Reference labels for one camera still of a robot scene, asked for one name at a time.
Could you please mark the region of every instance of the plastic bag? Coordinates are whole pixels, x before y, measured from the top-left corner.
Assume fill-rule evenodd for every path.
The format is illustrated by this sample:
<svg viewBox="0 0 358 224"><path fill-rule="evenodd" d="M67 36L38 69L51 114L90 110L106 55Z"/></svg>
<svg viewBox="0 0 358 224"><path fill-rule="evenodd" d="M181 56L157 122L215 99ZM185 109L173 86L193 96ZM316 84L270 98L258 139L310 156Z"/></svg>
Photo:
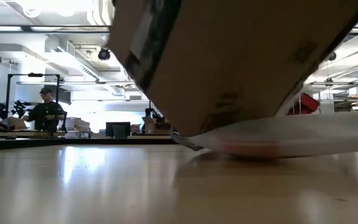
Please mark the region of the plastic bag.
<svg viewBox="0 0 358 224"><path fill-rule="evenodd" d="M358 112L243 121L188 138L194 145L247 157L283 158L358 151Z"/></svg>

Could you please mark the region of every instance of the man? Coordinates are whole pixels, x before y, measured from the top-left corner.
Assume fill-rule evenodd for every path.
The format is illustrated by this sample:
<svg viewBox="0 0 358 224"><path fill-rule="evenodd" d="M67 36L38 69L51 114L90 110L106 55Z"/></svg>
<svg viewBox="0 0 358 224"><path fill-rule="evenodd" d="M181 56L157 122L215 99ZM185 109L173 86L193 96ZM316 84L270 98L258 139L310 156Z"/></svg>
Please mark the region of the man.
<svg viewBox="0 0 358 224"><path fill-rule="evenodd" d="M40 91L40 96L44 103L35 106L27 116L23 116L23 120L27 122L35 121L35 129L38 131L57 130L58 120L65 118L63 108L56 102L52 101L52 91L46 87Z"/></svg>

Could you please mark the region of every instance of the fluorescent light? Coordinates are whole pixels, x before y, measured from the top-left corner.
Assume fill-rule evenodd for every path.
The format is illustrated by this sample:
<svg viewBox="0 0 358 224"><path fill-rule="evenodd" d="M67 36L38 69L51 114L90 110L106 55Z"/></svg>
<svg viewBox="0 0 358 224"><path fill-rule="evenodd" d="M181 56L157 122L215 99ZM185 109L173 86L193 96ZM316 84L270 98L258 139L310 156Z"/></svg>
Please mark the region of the fluorescent light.
<svg viewBox="0 0 358 224"><path fill-rule="evenodd" d="M61 52L66 52L65 50L63 50L61 47L57 46L57 49L60 50Z"/></svg>
<svg viewBox="0 0 358 224"><path fill-rule="evenodd" d="M352 106L353 110L358 110L358 106Z"/></svg>
<svg viewBox="0 0 358 224"><path fill-rule="evenodd" d="M122 99L122 100L111 100L111 99L92 99L92 100L72 100L72 101L116 101L116 102L125 102L125 101L130 101L130 102L146 102L149 100L130 100L130 99Z"/></svg>
<svg viewBox="0 0 358 224"><path fill-rule="evenodd" d="M8 32L22 31L22 28L18 26L0 26L0 31L8 31Z"/></svg>
<svg viewBox="0 0 358 224"><path fill-rule="evenodd" d="M56 85L56 82L16 82L18 85ZM60 85L133 85L135 82L60 82Z"/></svg>
<svg viewBox="0 0 358 224"><path fill-rule="evenodd" d="M352 33L358 33L358 28L353 28L353 29L351 30L351 32L352 32Z"/></svg>
<svg viewBox="0 0 358 224"><path fill-rule="evenodd" d="M320 91L321 94L338 94L338 93L343 93L345 90L323 90L323 91Z"/></svg>
<svg viewBox="0 0 358 224"><path fill-rule="evenodd" d="M42 27L37 27L37 26L31 26L31 29L34 31L56 31L56 30L60 30L64 27L49 27L49 26L42 26Z"/></svg>

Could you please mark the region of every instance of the box label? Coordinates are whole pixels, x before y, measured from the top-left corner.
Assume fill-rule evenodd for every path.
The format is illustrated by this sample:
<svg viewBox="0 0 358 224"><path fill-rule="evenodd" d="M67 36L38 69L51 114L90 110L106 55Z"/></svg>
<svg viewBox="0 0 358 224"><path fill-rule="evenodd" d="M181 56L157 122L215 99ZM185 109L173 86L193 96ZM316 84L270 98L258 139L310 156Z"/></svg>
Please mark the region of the box label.
<svg viewBox="0 0 358 224"><path fill-rule="evenodd" d="M303 64L310 55L318 48L318 44L313 41L305 41L301 43L290 55L288 60L293 63Z"/></svg>
<svg viewBox="0 0 358 224"><path fill-rule="evenodd" d="M147 92L182 0L150 0L131 45L125 69Z"/></svg>

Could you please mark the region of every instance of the computer monitor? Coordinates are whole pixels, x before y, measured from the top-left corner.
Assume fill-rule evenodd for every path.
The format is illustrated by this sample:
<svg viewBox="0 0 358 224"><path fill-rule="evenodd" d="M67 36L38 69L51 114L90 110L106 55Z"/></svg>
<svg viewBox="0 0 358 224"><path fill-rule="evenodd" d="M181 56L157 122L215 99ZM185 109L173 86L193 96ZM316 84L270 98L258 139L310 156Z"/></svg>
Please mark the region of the computer monitor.
<svg viewBox="0 0 358 224"><path fill-rule="evenodd" d="M106 122L106 136L114 137L114 129L112 126L123 126L126 136L131 135L131 122Z"/></svg>

